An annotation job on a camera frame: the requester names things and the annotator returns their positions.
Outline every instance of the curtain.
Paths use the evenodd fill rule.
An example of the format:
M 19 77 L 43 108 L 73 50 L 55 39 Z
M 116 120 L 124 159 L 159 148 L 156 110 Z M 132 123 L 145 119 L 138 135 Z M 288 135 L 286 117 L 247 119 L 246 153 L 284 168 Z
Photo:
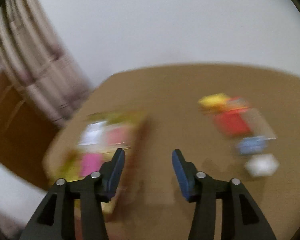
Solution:
M 90 92 L 87 79 L 61 45 L 38 0 L 6 0 L 1 6 L 0 71 L 58 126 Z

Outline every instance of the curtain fold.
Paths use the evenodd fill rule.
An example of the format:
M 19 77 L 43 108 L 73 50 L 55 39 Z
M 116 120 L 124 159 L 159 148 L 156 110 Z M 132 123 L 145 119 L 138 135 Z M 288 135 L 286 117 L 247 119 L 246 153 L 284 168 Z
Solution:
M 90 92 L 38 0 L 6 0 L 1 6 L 0 67 L 18 92 L 59 126 Z

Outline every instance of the blue gripper pad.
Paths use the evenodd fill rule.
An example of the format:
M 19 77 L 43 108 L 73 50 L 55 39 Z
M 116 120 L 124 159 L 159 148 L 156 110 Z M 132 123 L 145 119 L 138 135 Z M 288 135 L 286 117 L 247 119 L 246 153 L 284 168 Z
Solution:
M 124 150 L 118 148 L 111 161 L 104 163 L 99 170 L 102 175 L 102 185 L 109 200 L 114 197 L 117 190 L 124 162 Z
M 191 202 L 194 196 L 195 174 L 197 169 L 191 162 L 186 162 L 180 149 L 172 152 L 172 165 L 177 176 L 182 195 Z

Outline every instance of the wooden table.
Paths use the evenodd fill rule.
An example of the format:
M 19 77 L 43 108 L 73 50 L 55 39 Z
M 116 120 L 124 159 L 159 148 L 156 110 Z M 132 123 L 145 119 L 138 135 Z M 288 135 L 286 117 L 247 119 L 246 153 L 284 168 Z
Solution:
M 270 177 L 252 179 L 245 158 L 198 108 L 199 98 L 226 93 L 242 96 L 264 115 L 278 138 L 265 150 L 280 162 Z M 74 147 L 88 114 L 112 110 L 145 110 L 149 130 L 139 150 L 136 176 L 127 198 L 117 207 L 129 239 L 187 239 L 194 204 L 181 196 L 171 164 L 180 148 L 215 179 L 239 178 L 268 219 L 278 240 L 300 227 L 300 78 L 276 71 L 235 65 L 176 65 L 118 73 L 84 103 L 52 143 L 44 166 L 55 174 Z M 220 233 L 220 212 L 217 216 Z

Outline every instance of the red square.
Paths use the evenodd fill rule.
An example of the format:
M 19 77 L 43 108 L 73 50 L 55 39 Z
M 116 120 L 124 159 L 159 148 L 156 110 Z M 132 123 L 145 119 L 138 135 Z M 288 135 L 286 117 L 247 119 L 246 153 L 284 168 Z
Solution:
M 240 112 L 243 109 L 232 110 L 217 114 L 214 116 L 214 121 L 219 129 L 229 136 L 236 136 L 251 133 L 247 123 L 241 118 Z

